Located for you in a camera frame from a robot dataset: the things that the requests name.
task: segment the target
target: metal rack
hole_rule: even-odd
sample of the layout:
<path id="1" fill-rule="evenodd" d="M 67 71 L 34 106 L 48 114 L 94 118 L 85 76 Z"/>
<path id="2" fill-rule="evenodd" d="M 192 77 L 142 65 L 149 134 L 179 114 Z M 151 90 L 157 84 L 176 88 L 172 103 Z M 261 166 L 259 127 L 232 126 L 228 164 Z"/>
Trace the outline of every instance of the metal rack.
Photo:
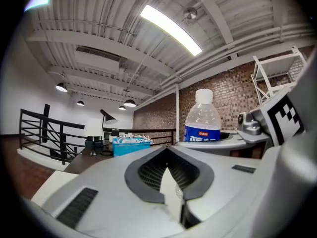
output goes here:
<path id="1" fill-rule="evenodd" d="M 294 87 L 296 85 L 297 82 L 293 81 L 292 77 L 289 74 L 289 70 L 291 69 L 295 60 L 301 59 L 303 66 L 306 65 L 306 60 L 304 59 L 302 53 L 298 50 L 298 48 L 293 47 L 292 51 L 292 54 L 275 57 L 263 61 L 259 61 L 256 56 L 253 56 L 253 59 L 255 60 L 256 64 L 254 72 L 253 74 L 251 74 L 251 78 L 255 86 L 260 105 L 269 98 L 271 98 L 276 92 L 278 92 L 285 86 Z M 288 75 L 290 83 L 272 87 L 268 79 L 282 75 Z M 262 80 L 265 81 L 267 86 L 266 93 L 257 85 L 257 82 Z"/>

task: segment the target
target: ceiling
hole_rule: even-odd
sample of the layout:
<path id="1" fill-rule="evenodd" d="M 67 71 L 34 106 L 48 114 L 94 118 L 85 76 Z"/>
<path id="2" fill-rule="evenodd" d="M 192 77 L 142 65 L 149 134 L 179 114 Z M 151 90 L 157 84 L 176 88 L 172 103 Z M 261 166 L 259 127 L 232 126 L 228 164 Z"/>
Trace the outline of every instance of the ceiling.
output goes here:
<path id="1" fill-rule="evenodd" d="M 147 4 L 179 24 L 203 51 L 194 57 L 141 18 Z M 184 18 L 188 7 L 198 12 L 193 20 Z M 26 18 L 31 30 L 25 39 L 56 82 L 118 102 L 142 103 L 220 63 L 314 34 L 291 0 L 51 0 Z"/>

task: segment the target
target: desk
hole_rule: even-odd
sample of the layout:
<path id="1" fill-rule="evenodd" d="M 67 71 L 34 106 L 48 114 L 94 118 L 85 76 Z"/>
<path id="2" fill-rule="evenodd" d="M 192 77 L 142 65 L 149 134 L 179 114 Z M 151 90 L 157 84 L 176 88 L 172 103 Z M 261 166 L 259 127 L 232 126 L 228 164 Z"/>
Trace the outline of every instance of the desk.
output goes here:
<path id="1" fill-rule="evenodd" d="M 91 148 L 85 147 L 80 154 L 78 154 L 75 159 L 72 160 L 71 163 L 65 168 L 64 172 L 72 173 L 72 174 L 80 174 L 84 172 L 87 168 L 92 166 L 93 164 L 107 160 L 110 158 L 113 158 L 113 155 L 90 155 Z"/>

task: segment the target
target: floor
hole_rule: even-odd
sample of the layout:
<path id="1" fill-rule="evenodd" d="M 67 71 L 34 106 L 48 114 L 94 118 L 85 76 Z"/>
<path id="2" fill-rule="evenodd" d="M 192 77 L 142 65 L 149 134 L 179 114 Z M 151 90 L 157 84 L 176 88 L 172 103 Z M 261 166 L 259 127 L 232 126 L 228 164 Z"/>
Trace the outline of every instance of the floor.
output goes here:
<path id="1" fill-rule="evenodd" d="M 18 193 L 31 199 L 54 170 L 33 163 L 17 153 L 19 138 L 3 138 L 0 140 L 1 151 L 11 173 Z"/>

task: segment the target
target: brick wall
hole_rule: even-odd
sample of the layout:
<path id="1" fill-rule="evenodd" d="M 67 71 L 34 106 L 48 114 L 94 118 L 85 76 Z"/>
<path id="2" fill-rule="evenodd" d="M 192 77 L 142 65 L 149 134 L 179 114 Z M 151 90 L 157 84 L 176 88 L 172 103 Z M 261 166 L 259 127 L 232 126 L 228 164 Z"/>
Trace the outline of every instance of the brick wall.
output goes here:
<path id="1" fill-rule="evenodd" d="M 309 57 L 313 48 L 300 49 L 305 58 Z M 290 54 L 291 51 L 270 56 L 265 59 Z M 185 119 L 191 107 L 195 104 L 195 92 L 198 89 L 208 88 L 213 91 L 213 104 L 221 117 L 221 129 L 235 129 L 240 112 L 248 112 L 259 105 L 257 94 L 251 80 L 255 62 L 249 62 L 231 70 L 206 78 L 179 91 L 180 108 L 180 140 L 183 140 Z M 290 75 L 295 80 L 300 73 L 300 60 L 293 63 Z M 288 76 L 279 76 L 270 79 L 271 86 L 289 82 Z M 259 87 L 267 91 L 264 82 Z M 176 99 L 175 94 L 168 95 L 134 112 L 133 128 L 159 129 L 176 127 Z"/>

